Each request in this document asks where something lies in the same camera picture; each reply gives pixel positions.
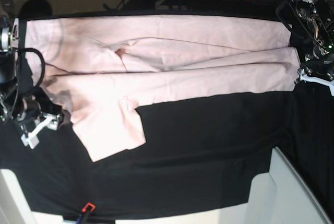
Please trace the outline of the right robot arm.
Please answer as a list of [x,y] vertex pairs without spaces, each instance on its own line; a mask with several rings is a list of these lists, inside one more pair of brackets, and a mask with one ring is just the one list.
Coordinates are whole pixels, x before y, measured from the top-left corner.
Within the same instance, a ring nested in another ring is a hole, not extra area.
[[[13,0],[1,0],[1,123],[15,122],[22,130],[35,130],[45,122],[47,126],[59,129],[68,124],[70,114],[62,106],[51,101],[42,91],[42,78],[46,72],[46,62],[42,53],[35,48],[24,48],[19,43],[19,20],[52,14],[47,0],[28,0],[19,13],[14,13]],[[30,88],[21,88],[22,64],[27,53],[36,56],[41,64],[41,74]]]

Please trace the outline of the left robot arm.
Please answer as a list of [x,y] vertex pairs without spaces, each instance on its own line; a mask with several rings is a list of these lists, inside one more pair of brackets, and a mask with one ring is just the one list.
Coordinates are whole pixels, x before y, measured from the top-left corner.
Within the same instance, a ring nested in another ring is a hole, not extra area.
[[285,2],[314,45],[300,64],[299,80],[333,82],[333,13],[329,5],[325,0]]

